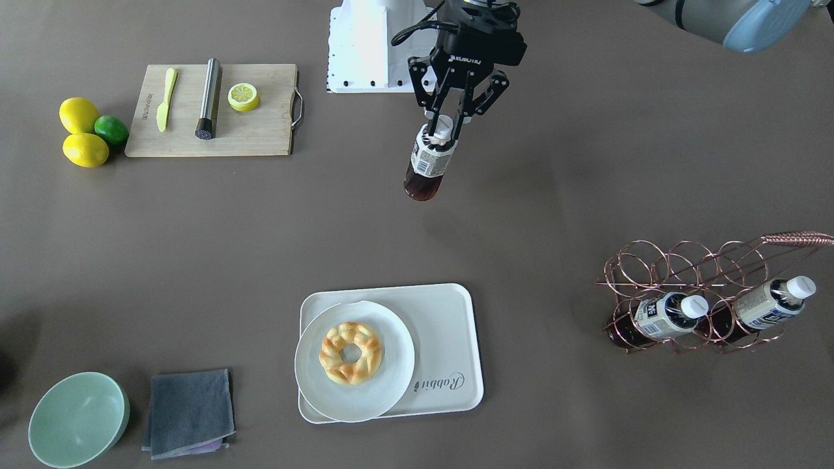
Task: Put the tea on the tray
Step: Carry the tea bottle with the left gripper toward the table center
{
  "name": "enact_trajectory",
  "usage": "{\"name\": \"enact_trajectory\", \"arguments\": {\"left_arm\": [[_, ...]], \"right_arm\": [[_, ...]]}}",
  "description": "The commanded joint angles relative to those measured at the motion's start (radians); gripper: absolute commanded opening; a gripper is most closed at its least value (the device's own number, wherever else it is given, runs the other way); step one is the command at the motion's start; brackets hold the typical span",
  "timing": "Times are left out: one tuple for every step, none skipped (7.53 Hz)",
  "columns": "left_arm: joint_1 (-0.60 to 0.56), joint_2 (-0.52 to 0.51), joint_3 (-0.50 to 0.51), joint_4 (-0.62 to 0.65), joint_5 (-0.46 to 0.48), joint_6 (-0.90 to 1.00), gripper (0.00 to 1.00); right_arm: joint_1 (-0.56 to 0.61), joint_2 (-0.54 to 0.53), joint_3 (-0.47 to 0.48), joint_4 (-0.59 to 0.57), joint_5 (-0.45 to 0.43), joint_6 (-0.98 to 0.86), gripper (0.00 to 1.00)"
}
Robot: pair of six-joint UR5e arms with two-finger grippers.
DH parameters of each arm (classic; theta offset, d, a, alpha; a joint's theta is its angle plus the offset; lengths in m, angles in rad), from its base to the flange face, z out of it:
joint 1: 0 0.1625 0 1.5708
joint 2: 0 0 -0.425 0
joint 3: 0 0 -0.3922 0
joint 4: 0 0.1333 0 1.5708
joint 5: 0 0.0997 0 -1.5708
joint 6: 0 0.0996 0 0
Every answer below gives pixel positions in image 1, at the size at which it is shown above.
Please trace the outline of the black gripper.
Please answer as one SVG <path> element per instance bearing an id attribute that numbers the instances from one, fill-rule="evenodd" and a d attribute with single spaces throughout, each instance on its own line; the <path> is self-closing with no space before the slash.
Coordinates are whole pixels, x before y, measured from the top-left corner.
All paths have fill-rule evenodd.
<path id="1" fill-rule="evenodd" d="M 408 35 L 439 33 L 425 57 L 409 57 L 417 103 L 429 119 L 424 145 L 456 145 L 464 124 L 484 115 L 510 84 L 495 66 L 517 66 L 527 45 L 517 24 L 521 9 L 512 1 L 441 1 Z M 441 113 L 451 89 L 459 91 L 455 119 Z"/>

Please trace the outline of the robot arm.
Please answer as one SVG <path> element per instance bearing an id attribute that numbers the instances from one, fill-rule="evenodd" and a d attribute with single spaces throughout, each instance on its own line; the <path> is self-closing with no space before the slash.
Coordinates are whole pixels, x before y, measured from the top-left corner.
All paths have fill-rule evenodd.
<path id="1" fill-rule="evenodd" d="M 726 50 L 752 54 L 783 38 L 810 8 L 832 11 L 831 1 L 642 1 L 640 5 L 691 35 Z M 436 29 L 426 57 L 409 57 L 415 98 L 429 119 L 426 131 L 459 139 L 462 125 L 483 115 L 509 85 L 495 66 L 518 65 L 527 45 L 517 30 L 521 9 L 510 1 L 443 1 L 391 38 L 398 46 L 416 31 Z"/>

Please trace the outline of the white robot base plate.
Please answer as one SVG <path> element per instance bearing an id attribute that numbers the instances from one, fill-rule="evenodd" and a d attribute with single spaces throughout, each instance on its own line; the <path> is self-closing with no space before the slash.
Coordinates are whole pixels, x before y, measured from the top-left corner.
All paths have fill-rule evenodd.
<path id="1" fill-rule="evenodd" d="M 413 93 L 407 60 L 428 56 L 438 32 L 417 31 L 398 46 L 390 40 L 431 10 L 423 1 L 343 1 L 333 8 L 328 92 Z"/>

